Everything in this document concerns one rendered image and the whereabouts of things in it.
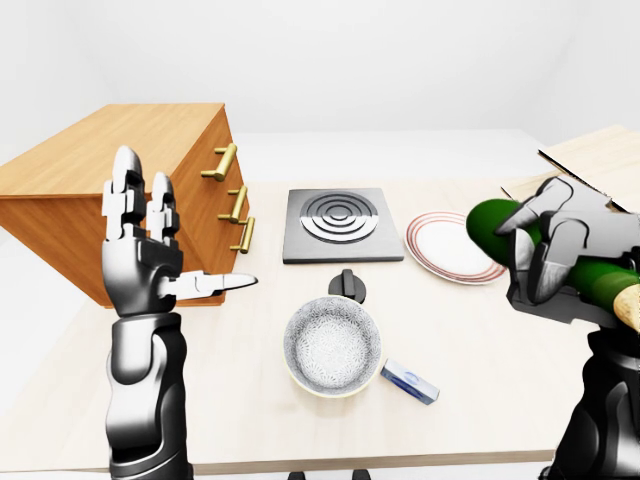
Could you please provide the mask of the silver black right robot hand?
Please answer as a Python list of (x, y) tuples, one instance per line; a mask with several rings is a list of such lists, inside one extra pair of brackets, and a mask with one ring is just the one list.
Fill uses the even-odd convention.
[(509, 239), (509, 303), (640, 333), (640, 215), (566, 176), (550, 178), (495, 229)]

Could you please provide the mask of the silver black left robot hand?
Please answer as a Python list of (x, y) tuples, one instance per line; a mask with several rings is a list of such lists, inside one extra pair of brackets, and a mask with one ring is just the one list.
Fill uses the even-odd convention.
[(142, 166), (136, 152), (118, 148), (112, 178), (105, 182), (102, 215), (102, 276), (121, 317), (171, 311), (178, 300), (218, 296), (254, 285), (251, 274), (184, 272), (183, 252), (175, 239), (180, 216), (169, 177), (158, 172), (151, 199), (145, 199)]

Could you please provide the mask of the green wine bottle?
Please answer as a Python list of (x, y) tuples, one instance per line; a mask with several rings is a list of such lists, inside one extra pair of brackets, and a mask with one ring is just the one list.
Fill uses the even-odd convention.
[[(517, 207), (516, 201), (486, 200), (466, 220), (471, 240), (503, 266), (510, 263), (510, 240), (497, 235), (495, 229)], [(510, 287), (508, 299), (515, 309), (526, 313), (563, 322), (582, 319), (608, 328), (625, 325), (640, 332), (640, 274), (606, 259), (580, 257), (564, 286), (545, 303), (532, 304), (516, 285)]]

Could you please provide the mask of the wooden cabinet drawer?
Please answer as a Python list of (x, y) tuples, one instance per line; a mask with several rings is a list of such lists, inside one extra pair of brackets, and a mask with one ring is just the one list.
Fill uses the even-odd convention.
[[(236, 256), (240, 253), (232, 251), (231, 245), (237, 245), (242, 237), (244, 227), (239, 224), (231, 224), (227, 220), (219, 220), (218, 214), (228, 214), (231, 212), (235, 200), (225, 200), (222, 212), (214, 212), (208, 224), (206, 236), (206, 259), (204, 269), (212, 274), (230, 273), (234, 269)], [(246, 198), (241, 220), (246, 220), (249, 215), (249, 201)]]
[(202, 266), (201, 266), (202, 269), (204, 269), (204, 260), (206, 259), (207, 230), (208, 230), (208, 225), (207, 225), (207, 229), (197, 230), (195, 234), (191, 234), (192, 239), (194, 240), (194, 244), (197, 247), (198, 255), (202, 262)]
[(227, 147), (231, 142), (225, 110), (221, 107), (171, 175), (184, 231), (195, 234), (197, 230), (207, 229), (210, 222), (216, 223), (218, 214), (231, 212), (234, 198), (227, 191), (238, 189), (243, 183), (238, 162), (232, 162), (222, 182), (201, 176), (202, 171), (218, 167), (223, 155), (214, 150)]

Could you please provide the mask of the wooden cabinet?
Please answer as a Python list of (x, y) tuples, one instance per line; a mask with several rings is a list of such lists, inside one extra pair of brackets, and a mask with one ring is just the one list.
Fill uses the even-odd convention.
[[(101, 206), (117, 149), (126, 145), (138, 154), (147, 187), (158, 171), (171, 180), (221, 107), (111, 104), (99, 109), (0, 166), (0, 226), (99, 305), (109, 307), (101, 273), (106, 231)], [(177, 240), (185, 270), (204, 270), (192, 235), (181, 222)]]

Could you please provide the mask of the pale wooden tray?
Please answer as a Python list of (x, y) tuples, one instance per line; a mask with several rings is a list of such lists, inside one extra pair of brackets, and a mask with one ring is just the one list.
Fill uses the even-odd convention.
[(610, 197), (613, 207), (640, 214), (640, 132), (615, 125), (543, 147), (539, 155), (549, 170), (505, 183), (513, 199), (523, 201), (547, 178), (566, 174)]

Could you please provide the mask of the white plate with red rings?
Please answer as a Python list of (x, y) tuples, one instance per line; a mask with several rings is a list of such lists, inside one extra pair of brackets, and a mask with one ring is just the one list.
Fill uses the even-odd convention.
[(485, 254), (468, 236), (466, 216), (455, 211), (429, 211), (413, 218), (405, 231), (412, 257), (431, 273), (460, 284), (498, 280), (506, 268)]

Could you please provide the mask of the patterned grey bowl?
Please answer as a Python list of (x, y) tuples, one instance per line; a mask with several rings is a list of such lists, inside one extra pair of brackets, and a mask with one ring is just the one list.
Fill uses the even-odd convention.
[(382, 336), (361, 304), (327, 295), (308, 301), (290, 317), (282, 351), (302, 389), (322, 398), (345, 398), (365, 389), (377, 373)]

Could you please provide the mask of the round black stove knob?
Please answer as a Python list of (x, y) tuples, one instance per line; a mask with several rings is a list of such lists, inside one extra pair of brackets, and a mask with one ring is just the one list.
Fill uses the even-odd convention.
[(328, 286), (329, 295), (342, 296), (362, 304), (366, 299), (366, 286), (351, 269), (343, 269)]

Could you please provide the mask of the flat dark stove plate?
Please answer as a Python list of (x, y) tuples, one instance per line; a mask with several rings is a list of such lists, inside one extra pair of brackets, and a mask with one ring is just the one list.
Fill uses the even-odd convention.
[(380, 188), (293, 189), (285, 264), (401, 261), (404, 250)]

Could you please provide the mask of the small blue and white box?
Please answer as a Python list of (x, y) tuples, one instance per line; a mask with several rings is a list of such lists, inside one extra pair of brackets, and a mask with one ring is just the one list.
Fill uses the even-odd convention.
[(438, 400), (440, 390), (437, 387), (391, 358), (385, 361), (381, 375), (425, 405)]

